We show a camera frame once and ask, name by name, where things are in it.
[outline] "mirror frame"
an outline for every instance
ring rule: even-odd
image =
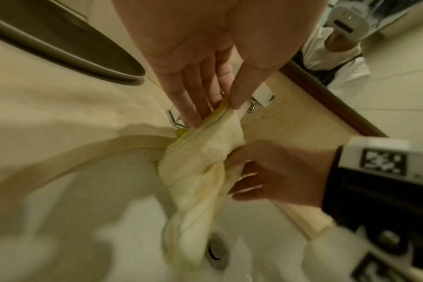
[[[364,136],[388,137],[383,131],[332,94],[317,79],[302,70],[296,63],[289,61],[280,69],[280,72],[360,134]]]

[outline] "towel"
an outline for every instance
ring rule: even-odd
[[[164,229],[165,257],[180,267],[201,265],[209,234],[230,188],[244,165],[224,161],[245,144],[236,112],[224,101],[199,129],[190,129],[171,144],[158,173],[177,207]]]

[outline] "sink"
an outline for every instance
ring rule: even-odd
[[[155,171],[162,149],[85,164],[47,183],[0,218],[0,282],[305,281],[307,243],[270,201],[226,200],[216,234],[225,270],[206,260],[182,272],[163,258],[161,234],[174,206]]]

